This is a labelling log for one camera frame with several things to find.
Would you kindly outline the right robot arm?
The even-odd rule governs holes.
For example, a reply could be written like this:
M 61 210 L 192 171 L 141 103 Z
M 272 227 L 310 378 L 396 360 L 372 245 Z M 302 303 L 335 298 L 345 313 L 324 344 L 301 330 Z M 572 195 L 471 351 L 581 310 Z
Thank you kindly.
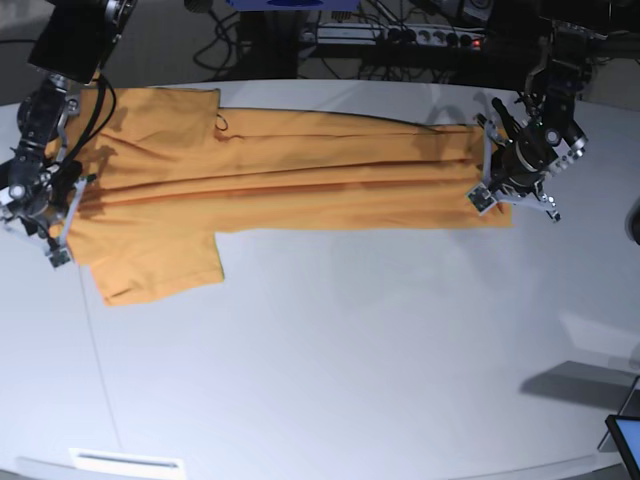
M 95 132 L 109 88 L 101 71 L 136 8 L 134 1 L 56 1 L 51 17 L 35 41 L 28 62 L 43 72 L 40 87 L 19 107 L 21 137 L 13 157 L 1 166 L 1 215 L 19 221 L 27 235 L 45 238 L 70 212 L 68 197 L 82 174 L 80 150 Z M 70 92 L 95 83 L 97 100 L 74 145 L 65 126 L 79 113 L 80 100 Z

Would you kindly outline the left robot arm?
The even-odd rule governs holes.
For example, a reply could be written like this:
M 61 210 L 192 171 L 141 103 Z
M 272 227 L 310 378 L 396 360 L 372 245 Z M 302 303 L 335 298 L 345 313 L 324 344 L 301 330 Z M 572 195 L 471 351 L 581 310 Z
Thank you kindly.
M 493 139 L 497 150 L 485 161 L 491 193 L 538 194 L 547 174 L 584 155 L 588 138 L 574 119 L 575 104 L 592 77 L 591 47 L 608 36 L 611 14 L 608 1 L 540 3 L 550 31 L 540 40 L 540 60 L 518 98 L 528 122 L 517 123 L 499 99 L 492 100 L 506 138 Z

